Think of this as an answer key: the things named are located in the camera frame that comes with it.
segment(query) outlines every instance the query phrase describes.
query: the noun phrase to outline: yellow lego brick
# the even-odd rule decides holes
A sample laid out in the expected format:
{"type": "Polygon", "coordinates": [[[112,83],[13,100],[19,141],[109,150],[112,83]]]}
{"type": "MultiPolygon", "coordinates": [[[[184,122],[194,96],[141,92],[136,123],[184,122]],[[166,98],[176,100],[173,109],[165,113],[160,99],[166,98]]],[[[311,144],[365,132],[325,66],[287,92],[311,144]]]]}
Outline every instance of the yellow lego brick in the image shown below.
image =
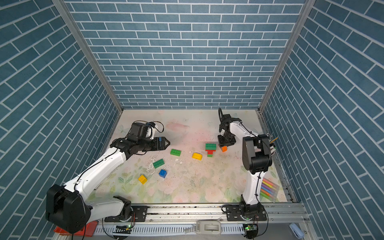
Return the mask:
{"type": "Polygon", "coordinates": [[[141,176],[139,177],[139,181],[144,185],[144,183],[147,182],[147,178],[146,178],[144,175],[141,175],[141,176]]]}
{"type": "Polygon", "coordinates": [[[202,157],[203,157],[203,155],[196,153],[196,152],[194,152],[192,155],[192,158],[200,160],[200,161],[201,161],[202,157]]]}

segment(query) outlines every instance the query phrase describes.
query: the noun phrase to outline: red object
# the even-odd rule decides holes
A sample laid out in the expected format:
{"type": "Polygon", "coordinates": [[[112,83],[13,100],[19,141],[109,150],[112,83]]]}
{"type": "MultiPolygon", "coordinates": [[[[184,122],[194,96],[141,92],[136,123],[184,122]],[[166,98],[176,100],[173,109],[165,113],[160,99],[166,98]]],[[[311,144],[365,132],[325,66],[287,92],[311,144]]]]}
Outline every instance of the red object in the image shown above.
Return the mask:
{"type": "Polygon", "coordinates": [[[213,154],[214,152],[216,152],[216,150],[208,150],[208,149],[206,149],[206,151],[208,152],[208,154],[213,154]]]}
{"type": "MultiPolygon", "coordinates": [[[[90,222],[87,224],[87,230],[85,231],[86,237],[91,237],[93,235],[93,233],[95,232],[97,223],[98,223],[97,221],[93,221],[93,222],[90,222]]],[[[59,228],[59,227],[56,227],[55,230],[53,230],[53,231],[60,234],[60,235],[64,235],[64,236],[71,236],[72,235],[71,233],[69,233],[69,232],[67,232],[64,229],[59,228]]],[[[84,235],[84,228],[82,228],[77,233],[73,234],[73,236],[83,236],[83,235],[84,235]]]]}

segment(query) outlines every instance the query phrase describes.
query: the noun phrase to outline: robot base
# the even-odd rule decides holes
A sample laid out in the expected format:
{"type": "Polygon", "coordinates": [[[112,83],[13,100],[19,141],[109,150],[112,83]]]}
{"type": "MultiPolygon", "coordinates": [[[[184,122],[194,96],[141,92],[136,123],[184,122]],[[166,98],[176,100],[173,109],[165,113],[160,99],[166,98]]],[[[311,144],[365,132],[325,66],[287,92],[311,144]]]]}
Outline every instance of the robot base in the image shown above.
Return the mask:
{"type": "Polygon", "coordinates": [[[249,205],[246,204],[243,196],[239,205],[226,205],[227,221],[253,221],[256,217],[259,221],[266,221],[266,211],[262,204],[249,205]]]}
{"type": "MultiPolygon", "coordinates": [[[[145,222],[145,218],[147,216],[147,206],[130,206],[135,214],[135,222],[145,222]]],[[[121,223],[118,217],[106,217],[104,222],[119,222],[121,223]]]]}

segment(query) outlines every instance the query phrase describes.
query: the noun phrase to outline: blue lego brick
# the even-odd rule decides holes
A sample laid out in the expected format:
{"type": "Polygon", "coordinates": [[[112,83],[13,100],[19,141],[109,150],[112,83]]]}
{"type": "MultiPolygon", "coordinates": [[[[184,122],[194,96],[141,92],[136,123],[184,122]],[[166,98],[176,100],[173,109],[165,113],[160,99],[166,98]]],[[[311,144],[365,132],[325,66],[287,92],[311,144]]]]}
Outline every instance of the blue lego brick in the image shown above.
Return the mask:
{"type": "Polygon", "coordinates": [[[161,169],[160,172],[159,172],[159,175],[160,175],[160,177],[165,178],[166,175],[167,175],[167,171],[161,169]]]}

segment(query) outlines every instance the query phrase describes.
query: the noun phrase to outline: metal rail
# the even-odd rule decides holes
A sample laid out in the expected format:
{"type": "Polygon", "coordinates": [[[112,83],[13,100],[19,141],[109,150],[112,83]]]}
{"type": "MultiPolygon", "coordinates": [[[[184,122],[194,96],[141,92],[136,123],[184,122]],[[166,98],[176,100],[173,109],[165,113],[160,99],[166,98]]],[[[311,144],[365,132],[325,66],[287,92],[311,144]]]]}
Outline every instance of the metal rail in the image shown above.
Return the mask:
{"type": "MultiPolygon", "coordinates": [[[[194,224],[197,220],[219,220],[222,223],[249,223],[227,221],[217,204],[145,204],[148,206],[145,222],[140,224],[194,224]]],[[[308,223],[309,218],[302,203],[264,203],[270,223],[308,223]]]]}

